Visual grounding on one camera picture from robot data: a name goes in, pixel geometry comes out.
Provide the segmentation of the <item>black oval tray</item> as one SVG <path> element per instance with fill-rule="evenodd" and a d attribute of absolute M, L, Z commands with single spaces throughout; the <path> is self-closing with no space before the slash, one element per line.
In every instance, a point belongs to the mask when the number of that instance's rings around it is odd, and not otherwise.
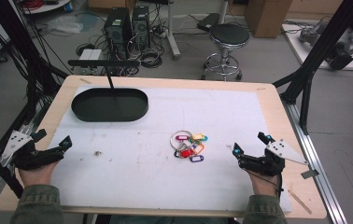
<path fill-rule="evenodd" d="M 71 107 L 82 121 L 135 121 L 148 112 L 148 96 L 138 89 L 92 88 L 75 96 Z"/>

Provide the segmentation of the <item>bunch of coloured key tags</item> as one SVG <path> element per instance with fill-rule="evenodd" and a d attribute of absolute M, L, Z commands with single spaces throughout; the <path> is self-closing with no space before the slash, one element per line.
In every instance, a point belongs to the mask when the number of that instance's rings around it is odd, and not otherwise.
<path fill-rule="evenodd" d="M 205 159 L 202 152 L 208 137 L 203 133 L 191 133 L 181 130 L 173 133 L 169 143 L 178 159 L 188 159 L 190 162 L 201 162 Z"/>

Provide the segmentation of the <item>person's right hand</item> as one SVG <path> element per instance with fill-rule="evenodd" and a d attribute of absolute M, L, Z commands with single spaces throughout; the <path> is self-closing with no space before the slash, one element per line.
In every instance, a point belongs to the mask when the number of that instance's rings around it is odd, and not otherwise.
<path fill-rule="evenodd" d="M 277 196 L 277 176 L 266 176 L 259 173 L 247 172 L 255 195 Z"/>

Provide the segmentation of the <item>white floor board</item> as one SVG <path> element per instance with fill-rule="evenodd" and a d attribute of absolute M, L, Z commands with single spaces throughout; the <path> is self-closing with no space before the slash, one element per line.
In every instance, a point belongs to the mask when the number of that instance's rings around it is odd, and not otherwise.
<path fill-rule="evenodd" d="M 312 47 L 308 43 L 302 43 L 299 41 L 301 28 L 294 24 L 283 24 L 282 28 L 285 31 L 285 36 L 287 37 L 296 57 L 300 63 L 303 63 Z M 344 67 L 343 71 L 353 71 L 353 61 Z"/>

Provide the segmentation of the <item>white round table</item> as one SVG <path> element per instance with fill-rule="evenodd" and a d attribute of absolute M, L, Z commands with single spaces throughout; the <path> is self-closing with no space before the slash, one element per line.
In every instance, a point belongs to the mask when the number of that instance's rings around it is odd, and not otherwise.
<path fill-rule="evenodd" d="M 37 14 L 63 8 L 66 12 L 73 10 L 72 0 L 23 0 L 21 7 L 25 13 Z"/>

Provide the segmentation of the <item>small black computer tower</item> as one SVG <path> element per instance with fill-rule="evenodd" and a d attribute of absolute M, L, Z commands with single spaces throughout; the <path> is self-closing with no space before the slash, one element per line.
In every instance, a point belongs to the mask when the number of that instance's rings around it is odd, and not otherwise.
<path fill-rule="evenodd" d="M 139 49 L 150 47 L 149 16 L 147 6 L 136 6 L 133 11 L 132 25 L 135 43 Z"/>

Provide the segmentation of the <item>large black computer tower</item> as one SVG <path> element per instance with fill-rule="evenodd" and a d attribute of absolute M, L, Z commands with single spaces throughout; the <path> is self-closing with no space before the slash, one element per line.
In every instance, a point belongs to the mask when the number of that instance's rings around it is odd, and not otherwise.
<path fill-rule="evenodd" d="M 130 58 L 129 41 L 133 38 L 129 9 L 127 7 L 111 8 L 104 30 L 113 57 L 128 60 Z"/>

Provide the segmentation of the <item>clear plastic bag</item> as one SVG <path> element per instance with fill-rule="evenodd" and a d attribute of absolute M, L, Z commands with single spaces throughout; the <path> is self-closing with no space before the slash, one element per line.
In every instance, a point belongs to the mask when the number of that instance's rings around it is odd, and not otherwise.
<path fill-rule="evenodd" d="M 60 16 L 48 22 L 51 30 L 57 30 L 69 34 L 79 34 L 83 30 L 83 24 L 77 21 L 75 16 Z"/>

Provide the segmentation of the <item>grey machine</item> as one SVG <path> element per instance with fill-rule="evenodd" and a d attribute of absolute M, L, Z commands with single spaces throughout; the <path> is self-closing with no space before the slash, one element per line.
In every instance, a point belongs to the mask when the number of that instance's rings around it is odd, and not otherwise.
<path fill-rule="evenodd" d="M 299 36 L 299 41 L 301 43 L 308 43 L 313 47 L 325 31 L 328 24 L 328 21 L 319 21 L 313 27 L 303 28 Z M 342 70 L 353 61 L 352 54 L 353 36 L 348 31 L 344 31 L 342 36 L 332 47 L 331 52 L 328 54 L 325 61 L 332 70 Z"/>

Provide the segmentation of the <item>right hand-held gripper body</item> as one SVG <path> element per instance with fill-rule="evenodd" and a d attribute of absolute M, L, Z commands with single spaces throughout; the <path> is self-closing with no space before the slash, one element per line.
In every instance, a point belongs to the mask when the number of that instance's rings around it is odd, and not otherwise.
<path fill-rule="evenodd" d="M 239 167 L 261 175 L 280 175 L 286 167 L 285 160 L 308 164 L 308 161 L 284 140 L 270 141 L 261 157 L 250 156 L 238 147 Z"/>

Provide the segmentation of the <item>person's left hand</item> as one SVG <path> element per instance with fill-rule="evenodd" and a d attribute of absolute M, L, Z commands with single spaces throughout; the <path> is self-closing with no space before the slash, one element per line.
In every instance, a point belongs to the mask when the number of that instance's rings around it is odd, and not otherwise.
<path fill-rule="evenodd" d="M 30 171 L 19 169 L 22 184 L 26 188 L 34 185 L 49 185 L 52 173 L 57 165 L 58 162 L 56 161 Z"/>

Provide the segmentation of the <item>brown cardboard box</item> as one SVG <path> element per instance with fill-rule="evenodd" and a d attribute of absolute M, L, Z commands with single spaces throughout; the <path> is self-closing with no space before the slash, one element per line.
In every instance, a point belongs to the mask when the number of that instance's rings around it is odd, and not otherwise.
<path fill-rule="evenodd" d="M 245 19 L 256 38 L 276 38 L 292 0 L 248 0 Z"/>

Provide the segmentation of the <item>white flat box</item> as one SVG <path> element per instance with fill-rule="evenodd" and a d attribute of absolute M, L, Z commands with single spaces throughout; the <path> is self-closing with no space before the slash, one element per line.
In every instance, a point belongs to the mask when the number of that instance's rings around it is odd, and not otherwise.
<path fill-rule="evenodd" d="M 84 49 L 79 58 L 80 60 L 101 60 L 103 56 L 100 49 Z"/>

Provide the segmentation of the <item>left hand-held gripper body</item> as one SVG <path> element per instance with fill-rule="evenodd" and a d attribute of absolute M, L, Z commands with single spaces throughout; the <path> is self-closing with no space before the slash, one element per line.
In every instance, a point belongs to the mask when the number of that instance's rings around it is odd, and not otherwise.
<path fill-rule="evenodd" d="M 64 154 L 57 147 L 37 150 L 31 134 L 13 131 L 1 154 L 1 159 L 11 158 L 11 164 L 19 169 L 30 171 L 60 161 Z"/>

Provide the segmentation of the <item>white desk leg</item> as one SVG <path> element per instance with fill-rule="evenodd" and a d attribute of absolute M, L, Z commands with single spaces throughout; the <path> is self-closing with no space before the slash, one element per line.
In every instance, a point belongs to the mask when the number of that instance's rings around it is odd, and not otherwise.
<path fill-rule="evenodd" d="M 173 10 L 174 0 L 167 0 L 167 24 L 168 28 L 166 30 L 167 40 L 172 51 L 172 57 L 176 61 L 180 58 L 180 51 L 177 42 L 174 38 L 174 10 Z"/>

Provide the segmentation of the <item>white foam mat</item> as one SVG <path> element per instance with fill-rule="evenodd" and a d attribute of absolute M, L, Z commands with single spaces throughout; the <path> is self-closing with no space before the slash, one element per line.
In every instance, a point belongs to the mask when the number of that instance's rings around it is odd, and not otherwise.
<path fill-rule="evenodd" d="M 263 154 L 267 130 L 259 96 L 252 91 L 146 88 L 148 112 L 132 122 L 84 122 L 66 111 L 53 135 L 73 145 L 52 183 L 64 206 L 242 212 L 252 193 L 232 154 Z M 169 140 L 186 130 L 208 137 L 201 162 L 174 156 Z"/>

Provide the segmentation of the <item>black flat case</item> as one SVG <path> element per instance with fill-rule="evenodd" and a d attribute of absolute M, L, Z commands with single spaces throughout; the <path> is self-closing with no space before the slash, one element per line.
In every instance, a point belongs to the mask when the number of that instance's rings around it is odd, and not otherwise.
<path fill-rule="evenodd" d="M 210 28 L 216 25 L 219 21 L 219 14 L 218 13 L 210 13 L 205 18 L 200 20 L 196 27 L 202 31 L 208 32 Z"/>

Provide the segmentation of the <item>black metal frame strut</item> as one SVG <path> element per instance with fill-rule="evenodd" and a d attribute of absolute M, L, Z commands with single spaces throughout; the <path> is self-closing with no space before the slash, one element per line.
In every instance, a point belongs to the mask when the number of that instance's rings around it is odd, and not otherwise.
<path fill-rule="evenodd" d="M 273 83 L 276 88 L 289 83 L 287 89 L 280 94 L 281 101 L 287 105 L 295 105 L 297 97 L 300 93 L 303 94 L 298 124 L 305 135 L 308 135 L 307 117 L 314 74 L 351 22 L 353 22 L 353 0 L 343 0 L 303 64 L 295 72 Z"/>
<path fill-rule="evenodd" d="M 25 115 L 30 121 L 36 115 L 37 103 L 40 100 L 48 103 L 61 88 L 55 78 L 67 78 L 68 75 L 41 56 L 9 0 L 0 0 L 0 25 L 10 38 L 7 43 L 0 35 L 0 43 L 27 81 Z"/>

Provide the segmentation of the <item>black round stool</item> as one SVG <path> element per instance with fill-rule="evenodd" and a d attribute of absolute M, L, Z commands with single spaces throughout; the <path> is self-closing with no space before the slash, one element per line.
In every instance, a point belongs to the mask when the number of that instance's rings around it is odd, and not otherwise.
<path fill-rule="evenodd" d="M 236 75 L 236 79 L 241 80 L 243 74 L 240 64 L 232 56 L 232 51 L 247 44 L 248 31 L 237 24 L 223 23 L 213 26 L 209 35 L 211 41 L 219 47 L 219 52 L 212 53 L 205 59 L 201 80 L 205 80 L 208 73 L 220 75 L 224 80 Z"/>

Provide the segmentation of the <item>thin wooden stick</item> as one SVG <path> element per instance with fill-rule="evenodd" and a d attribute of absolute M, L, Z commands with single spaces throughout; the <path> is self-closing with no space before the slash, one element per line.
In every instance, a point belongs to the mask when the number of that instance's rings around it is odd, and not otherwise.
<path fill-rule="evenodd" d="M 288 190 L 290 196 L 309 214 L 312 215 L 312 210 L 290 189 Z"/>

